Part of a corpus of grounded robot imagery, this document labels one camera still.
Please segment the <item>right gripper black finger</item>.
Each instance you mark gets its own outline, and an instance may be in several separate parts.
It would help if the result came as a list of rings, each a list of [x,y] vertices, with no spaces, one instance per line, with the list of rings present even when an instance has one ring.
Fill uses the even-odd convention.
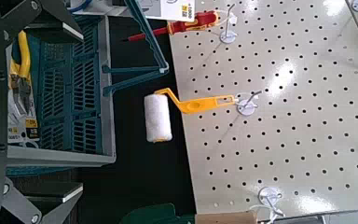
[[[84,35],[62,0],[0,0],[4,34],[20,31],[47,43],[81,43]]]
[[[63,224],[82,194],[76,182],[34,183],[20,191],[7,177],[2,207],[23,224]]]

